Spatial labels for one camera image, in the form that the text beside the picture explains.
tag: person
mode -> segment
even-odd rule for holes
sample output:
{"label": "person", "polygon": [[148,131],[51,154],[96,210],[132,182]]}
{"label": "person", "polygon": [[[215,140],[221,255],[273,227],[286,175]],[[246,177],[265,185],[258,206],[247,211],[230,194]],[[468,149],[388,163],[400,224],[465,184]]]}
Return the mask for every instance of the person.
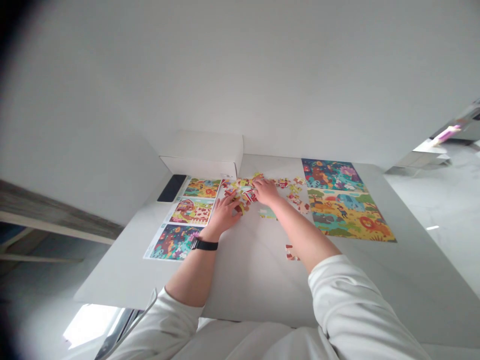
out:
{"label": "person", "polygon": [[[309,273],[318,327],[203,318],[199,326],[217,255],[194,249],[109,360],[429,359],[365,273],[282,198],[272,181],[253,185]],[[234,197],[217,199],[201,241],[218,243],[239,221],[241,214],[233,215],[239,204]]]}

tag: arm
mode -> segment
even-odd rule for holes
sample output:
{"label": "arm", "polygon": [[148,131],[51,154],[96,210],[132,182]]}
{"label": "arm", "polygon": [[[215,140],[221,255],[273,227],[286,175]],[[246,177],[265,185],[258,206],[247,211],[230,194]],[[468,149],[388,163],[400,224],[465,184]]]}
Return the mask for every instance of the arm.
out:
{"label": "arm", "polygon": [[[218,243],[220,235],[232,227],[242,214],[232,216],[233,209],[240,204],[232,202],[236,192],[223,199],[217,199],[209,224],[200,232],[199,239],[205,242]],[[205,305],[212,286],[216,251],[195,249],[190,251],[177,272],[165,286],[172,298],[192,307]]]}
{"label": "arm", "polygon": [[[200,232],[202,241],[218,242],[220,235],[240,219],[232,216],[239,204],[235,193],[217,199],[209,224]],[[123,339],[108,360],[171,359],[195,335],[209,296],[216,251],[190,251],[160,292],[153,306]]]}
{"label": "arm", "polygon": [[253,184],[258,201],[273,210],[308,273],[322,260],[341,254],[328,237],[279,195],[272,181],[261,179]]}
{"label": "arm", "polygon": [[341,360],[429,359],[365,273],[286,200],[268,180],[255,183],[310,273],[313,311]]}
{"label": "arm", "polygon": [[340,360],[428,360],[367,275],[345,255],[319,263],[308,277],[313,311]]}

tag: completed puzzle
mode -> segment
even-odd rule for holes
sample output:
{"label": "completed puzzle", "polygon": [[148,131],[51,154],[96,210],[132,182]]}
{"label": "completed puzzle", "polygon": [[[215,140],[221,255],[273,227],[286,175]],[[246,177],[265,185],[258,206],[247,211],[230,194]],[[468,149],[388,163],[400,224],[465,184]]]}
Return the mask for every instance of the completed puzzle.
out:
{"label": "completed puzzle", "polygon": [[367,192],[351,162],[306,158],[301,162],[309,188]]}
{"label": "completed puzzle", "polygon": [[214,203],[214,199],[182,197],[169,222],[205,226],[209,222]]}
{"label": "completed puzzle", "polygon": [[205,180],[192,178],[186,187],[184,196],[215,199],[219,190],[220,180]]}
{"label": "completed puzzle", "polygon": [[197,237],[201,227],[186,225],[165,225],[160,237],[151,251],[147,251],[146,258],[183,260],[190,252],[192,237]]}
{"label": "completed puzzle", "polygon": [[308,189],[315,226],[325,235],[396,243],[368,193]]}

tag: smartwatch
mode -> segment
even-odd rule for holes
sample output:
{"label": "smartwatch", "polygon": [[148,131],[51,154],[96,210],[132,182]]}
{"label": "smartwatch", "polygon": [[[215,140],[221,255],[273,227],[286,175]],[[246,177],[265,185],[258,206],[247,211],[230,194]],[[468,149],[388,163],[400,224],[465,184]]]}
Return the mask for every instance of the smartwatch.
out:
{"label": "smartwatch", "polygon": [[215,251],[219,248],[218,242],[208,242],[202,241],[198,237],[193,237],[191,239],[191,250],[200,249],[200,250],[207,250],[207,251]]}

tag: jungle animal puzzle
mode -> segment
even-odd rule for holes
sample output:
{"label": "jungle animal puzzle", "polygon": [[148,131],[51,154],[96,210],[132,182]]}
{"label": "jungle animal puzzle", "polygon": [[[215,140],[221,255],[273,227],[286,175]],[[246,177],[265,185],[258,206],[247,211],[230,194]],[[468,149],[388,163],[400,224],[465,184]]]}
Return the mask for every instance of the jungle animal puzzle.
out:
{"label": "jungle animal puzzle", "polygon": [[315,226],[325,235],[396,243],[369,193],[308,189]]}
{"label": "jungle animal puzzle", "polygon": [[157,241],[149,254],[151,259],[183,260],[190,252],[192,237],[197,237],[201,227],[188,225],[163,224],[161,234],[155,235]]}
{"label": "jungle animal puzzle", "polygon": [[193,177],[186,187],[185,196],[215,199],[221,180],[207,180]]}
{"label": "jungle animal puzzle", "polygon": [[351,162],[306,158],[301,162],[309,188],[367,192]]}

